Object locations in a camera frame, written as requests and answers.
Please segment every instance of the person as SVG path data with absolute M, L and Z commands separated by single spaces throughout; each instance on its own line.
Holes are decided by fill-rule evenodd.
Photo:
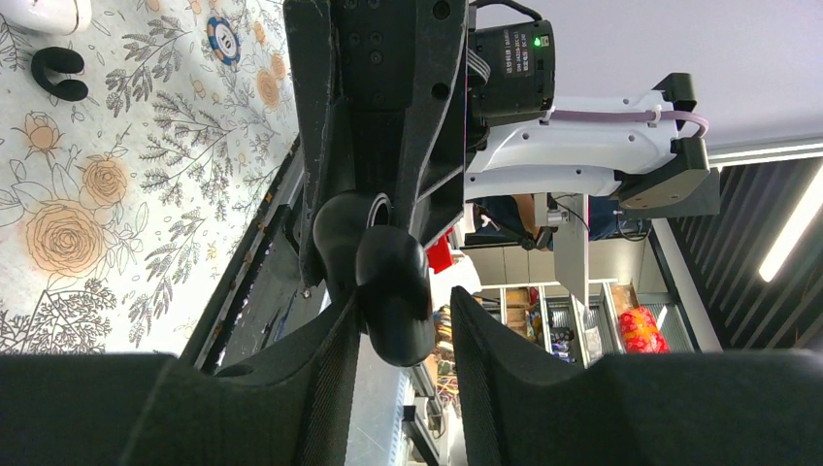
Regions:
M 537 239 L 540 227 L 535 224 L 534 194 L 514 194 L 511 196 L 490 196 L 472 201 L 488 211 L 489 216 L 508 230 L 520 235 Z M 609 238 L 617 232 L 615 211 L 620 210 L 617 201 L 608 197 L 589 197 L 589 241 Z M 483 236 L 507 237 L 491 224 L 482 226 L 476 232 Z M 553 250 L 553 241 L 548 240 L 547 248 Z

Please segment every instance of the cable clip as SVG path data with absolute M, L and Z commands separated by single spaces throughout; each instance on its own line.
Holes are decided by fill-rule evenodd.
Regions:
M 657 123 L 660 122 L 660 119 L 663 117 L 663 107 L 660 105 L 655 105 L 651 109 L 654 112 L 654 118 L 648 123 L 649 128 L 656 128 Z

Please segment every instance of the ceiling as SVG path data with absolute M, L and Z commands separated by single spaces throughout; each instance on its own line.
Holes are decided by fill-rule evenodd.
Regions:
M 758 274 L 821 163 L 727 168 L 720 215 L 669 220 L 724 348 L 823 350 L 823 216 L 812 221 L 771 282 Z
M 710 147 L 823 135 L 823 0 L 520 0 L 551 21 L 559 95 L 620 96 L 691 73 Z M 523 22 L 501 6 L 477 26 Z

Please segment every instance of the white computer mouse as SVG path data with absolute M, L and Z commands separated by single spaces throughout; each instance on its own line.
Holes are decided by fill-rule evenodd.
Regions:
M 91 0 L 0 0 L 0 14 L 28 29 L 68 35 L 91 23 Z

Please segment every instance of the white ceiling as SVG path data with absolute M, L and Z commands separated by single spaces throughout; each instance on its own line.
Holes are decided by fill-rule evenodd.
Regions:
M 693 76 L 710 147 L 823 136 L 823 0 L 521 0 L 551 21 L 559 95 Z M 478 27 L 523 22 L 506 7 Z

